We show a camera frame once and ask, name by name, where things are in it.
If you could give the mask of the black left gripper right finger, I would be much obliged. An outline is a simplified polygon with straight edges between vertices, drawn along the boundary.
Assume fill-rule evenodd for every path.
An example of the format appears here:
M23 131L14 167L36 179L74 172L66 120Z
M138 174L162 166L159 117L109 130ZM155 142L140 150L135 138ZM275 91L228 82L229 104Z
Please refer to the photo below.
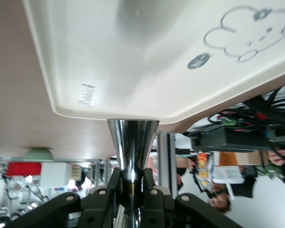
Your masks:
M153 185L152 169L143 175L143 228L239 228L238 223L190 193L175 199Z

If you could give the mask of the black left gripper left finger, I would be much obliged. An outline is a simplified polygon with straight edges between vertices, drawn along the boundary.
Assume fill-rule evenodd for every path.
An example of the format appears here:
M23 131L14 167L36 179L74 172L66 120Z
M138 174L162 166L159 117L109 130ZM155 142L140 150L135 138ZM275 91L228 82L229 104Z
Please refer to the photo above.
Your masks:
M7 228L111 228L116 203L114 191L120 183L115 168L109 183L91 190L85 198L73 192L63 193L23 216L9 222Z

